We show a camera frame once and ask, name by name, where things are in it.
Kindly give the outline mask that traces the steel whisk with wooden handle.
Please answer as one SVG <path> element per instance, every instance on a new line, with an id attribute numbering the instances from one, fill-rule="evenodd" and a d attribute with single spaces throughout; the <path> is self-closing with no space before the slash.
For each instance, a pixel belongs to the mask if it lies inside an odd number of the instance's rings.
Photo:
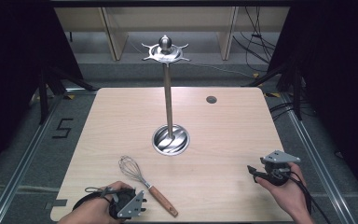
<path id="1" fill-rule="evenodd" d="M 120 171 L 132 178 L 143 183 L 151 195 L 157 200 L 157 202 L 173 217 L 178 217 L 179 212 L 177 209 L 172 205 L 172 203 L 153 185 L 149 184 L 143 177 L 142 171 L 138 165 L 138 163 L 131 158 L 130 156 L 124 155 L 121 156 L 118 165 Z"/>

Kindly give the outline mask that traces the person's right hand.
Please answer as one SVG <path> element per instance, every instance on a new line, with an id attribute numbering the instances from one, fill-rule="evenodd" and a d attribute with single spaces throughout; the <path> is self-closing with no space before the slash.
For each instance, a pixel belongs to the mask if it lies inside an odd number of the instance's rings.
<path id="1" fill-rule="evenodd" d="M 281 186 L 274 186 L 266 180 L 260 180 L 258 184 L 269 191 L 276 203 L 289 216 L 300 211 L 309 213 L 304 193 L 293 180 L 288 180 Z"/>

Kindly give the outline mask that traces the light wooden shelf unit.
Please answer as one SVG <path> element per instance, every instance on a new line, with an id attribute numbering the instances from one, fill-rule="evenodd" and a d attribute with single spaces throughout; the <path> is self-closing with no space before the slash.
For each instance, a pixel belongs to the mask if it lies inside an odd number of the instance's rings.
<path id="1" fill-rule="evenodd" d="M 112 59 L 121 59 L 130 32 L 215 32 L 223 60 L 233 35 L 261 22 L 280 32 L 288 7 L 62 7 L 55 12 L 65 32 L 104 32 Z"/>

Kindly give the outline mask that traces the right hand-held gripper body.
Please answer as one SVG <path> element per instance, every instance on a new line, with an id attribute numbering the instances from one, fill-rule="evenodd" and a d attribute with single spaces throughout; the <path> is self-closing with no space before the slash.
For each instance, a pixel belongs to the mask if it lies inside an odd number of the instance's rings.
<path id="1" fill-rule="evenodd" d="M 274 186 L 281 186 L 287 182 L 291 174 L 290 162 L 301 162 L 299 157 L 280 150 L 275 150 L 260 160 L 265 169 L 263 175 L 268 175 L 269 183 Z"/>

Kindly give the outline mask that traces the aluminium floor rail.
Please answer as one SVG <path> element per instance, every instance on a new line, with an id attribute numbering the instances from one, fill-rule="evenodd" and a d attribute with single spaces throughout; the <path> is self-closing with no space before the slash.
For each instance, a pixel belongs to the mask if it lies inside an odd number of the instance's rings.
<path id="1" fill-rule="evenodd" d="M 0 223 L 18 186 L 28 172 L 63 95 L 48 94 L 48 114 L 39 120 L 41 101 L 34 100 L 30 110 L 15 131 L 8 147 L 0 154 Z"/>
<path id="2" fill-rule="evenodd" d="M 330 199 L 339 220 L 342 224 L 356 224 L 356 220 L 350 211 L 346 200 L 338 189 L 333 177 L 329 174 L 321 155 L 317 151 L 316 146 L 312 142 L 310 135 L 303 124 L 303 121 L 297 118 L 295 112 L 290 112 L 289 118 L 292 121 L 303 146 L 305 147 L 305 150 L 310 158 L 310 162 L 321 180 L 324 190 Z"/>

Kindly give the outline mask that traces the steel utensil rack with hooks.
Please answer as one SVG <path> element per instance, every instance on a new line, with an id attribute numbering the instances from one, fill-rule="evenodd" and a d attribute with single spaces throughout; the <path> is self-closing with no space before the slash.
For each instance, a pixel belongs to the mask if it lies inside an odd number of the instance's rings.
<path id="1" fill-rule="evenodd" d="M 148 48 L 146 60 L 154 60 L 162 64 L 164 99 L 166 111 L 166 124 L 157 128 L 152 135 L 152 147 L 161 155 L 177 156 L 183 153 L 189 146 L 190 136 L 188 131 L 181 125 L 173 123 L 172 112 L 172 77 L 170 65 L 179 61 L 186 61 L 183 49 L 187 47 L 175 46 L 172 40 L 164 35 L 153 46 L 143 44 Z"/>

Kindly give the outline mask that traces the person's left hand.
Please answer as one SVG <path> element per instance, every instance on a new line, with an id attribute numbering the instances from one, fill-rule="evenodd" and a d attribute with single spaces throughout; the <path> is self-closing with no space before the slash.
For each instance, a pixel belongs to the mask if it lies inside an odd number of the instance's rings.
<path id="1" fill-rule="evenodd" d="M 123 224 L 124 219 L 114 219 L 109 215 L 109 204 L 113 195 L 106 195 L 105 198 L 95 198 L 82 203 L 70 214 L 82 216 L 82 224 Z"/>

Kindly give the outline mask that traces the black curtain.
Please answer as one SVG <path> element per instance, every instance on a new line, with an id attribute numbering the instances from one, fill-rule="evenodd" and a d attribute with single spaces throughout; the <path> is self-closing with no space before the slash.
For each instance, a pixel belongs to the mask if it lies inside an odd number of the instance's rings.
<path id="1" fill-rule="evenodd" d="M 290 62 L 358 181 L 358 0 L 292 0 L 268 68 Z"/>
<path id="2" fill-rule="evenodd" d="M 46 67 L 83 77 L 54 7 L 48 0 L 0 0 L 0 154 Z"/>

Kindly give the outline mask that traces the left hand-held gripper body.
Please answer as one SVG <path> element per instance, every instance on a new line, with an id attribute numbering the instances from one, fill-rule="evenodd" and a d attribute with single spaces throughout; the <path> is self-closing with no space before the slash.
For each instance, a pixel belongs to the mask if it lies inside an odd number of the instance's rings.
<path id="1" fill-rule="evenodd" d="M 121 189 L 113 193 L 112 201 L 109 205 L 109 215 L 114 219 L 132 219 L 139 217 L 144 211 L 143 203 L 145 192 L 136 189 Z"/>

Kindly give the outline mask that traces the black metal stand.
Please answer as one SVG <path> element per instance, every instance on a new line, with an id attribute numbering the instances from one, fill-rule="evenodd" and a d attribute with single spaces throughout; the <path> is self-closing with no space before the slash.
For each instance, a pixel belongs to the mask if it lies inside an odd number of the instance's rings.
<path id="1" fill-rule="evenodd" d="M 293 104 L 294 112 L 299 120 L 302 120 L 300 112 L 300 101 L 301 101 L 301 71 L 298 65 L 294 63 L 283 63 L 276 68 L 268 71 L 261 78 L 257 78 L 255 81 L 247 84 L 247 87 L 257 87 L 267 80 L 281 74 L 281 77 L 277 84 L 279 91 L 287 91 L 289 88 L 293 89 Z"/>
<path id="2" fill-rule="evenodd" d="M 54 95 L 64 95 L 66 88 L 62 84 L 62 79 L 69 80 L 77 86 L 87 91 L 97 91 L 98 88 L 91 86 L 90 84 L 83 81 L 81 78 L 70 76 L 58 67 L 46 66 L 39 74 L 38 90 L 40 97 L 40 124 L 43 124 L 49 114 L 48 107 L 48 87 L 51 89 Z"/>

